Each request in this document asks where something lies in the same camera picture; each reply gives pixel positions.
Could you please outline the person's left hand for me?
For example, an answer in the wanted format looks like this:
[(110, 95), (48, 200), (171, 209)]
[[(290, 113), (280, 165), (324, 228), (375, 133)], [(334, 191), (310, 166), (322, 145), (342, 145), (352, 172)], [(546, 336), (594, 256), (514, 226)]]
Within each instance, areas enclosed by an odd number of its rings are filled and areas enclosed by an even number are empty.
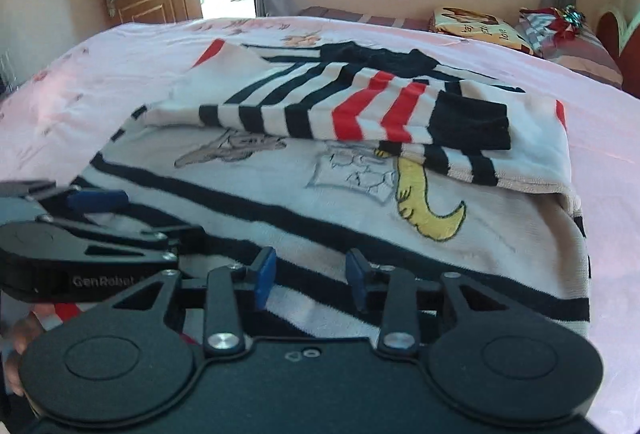
[(28, 344), (46, 331), (42, 321), (55, 314), (53, 304), (16, 304), (9, 313), (9, 329), (6, 340), (9, 342), (9, 353), (3, 360), (4, 378), (9, 390), (17, 395), (24, 395), (24, 388), (18, 374), (18, 366)]

